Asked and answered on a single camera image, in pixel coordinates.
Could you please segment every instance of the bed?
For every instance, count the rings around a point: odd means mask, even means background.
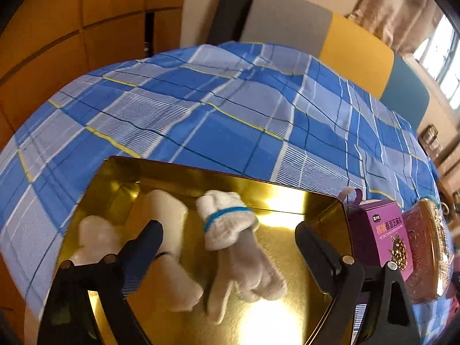
[[[54,94],[0,154],[0,251],[36,317],[75,207],[111,155],[331,196],[358,187],[403,210],[438,197],[410,124],[299,50],[225,43],[106,66]],[[449,308],[445,298],[414,306],[423,344]]]

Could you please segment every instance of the gold tray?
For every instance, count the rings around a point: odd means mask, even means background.
[[[125,157],[104,161],[75,210],[64,237],[57,265],[78,248],[78,225],[88,215],[110,221],[123,243],[135,238],[139,224],[139,201],[153,189],[162,189],[180,199],[189,213],[184,227],[180,262],[201,284],[205,294],[191,312],[171,313],[158,307],[153,290],[154,276],[146,274],[128,302],[154,345],[301,345],[308,339],[330,303],[311,277],[295,241],[294,229],[308,221],[340,254],[351,254],[351,243],[342,203],[335,197],[282,185],[237,177],[176,164]],[[195,202],[207,190],[238,192],[260,222],[258,242],[287,279],[288,293],[278,301],[248,304],[232,292],[220,325],[206,318],[206,299],[217,268],[215,252],[204,249],[203,221]],[[96,292],[90,292],[105,345],[116,344]],[[352,324],[343,344],[350,344]]]

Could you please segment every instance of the window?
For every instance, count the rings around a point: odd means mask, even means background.
[[[413,56],[435,79],[452,109],[460,107],[459,37],[446,16]]]

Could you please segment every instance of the black backrest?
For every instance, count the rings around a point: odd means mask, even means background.
[[[252,0],[220,0],[206,43],[219,45],[227,41],[238,41],[251,4]]]

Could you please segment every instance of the purple handle loop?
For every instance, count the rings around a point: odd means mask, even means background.
[[[361,200],[363,199],[363,191],[359,188],[345,187],[342,189],[342,192],[339,193],[339,195],[337,196],[337,199],[340,202],[344,203],[347,196],[353,191],[356,192],[356,198],[351,204],[348,204],[348,205],[358,206],[361,203]]]

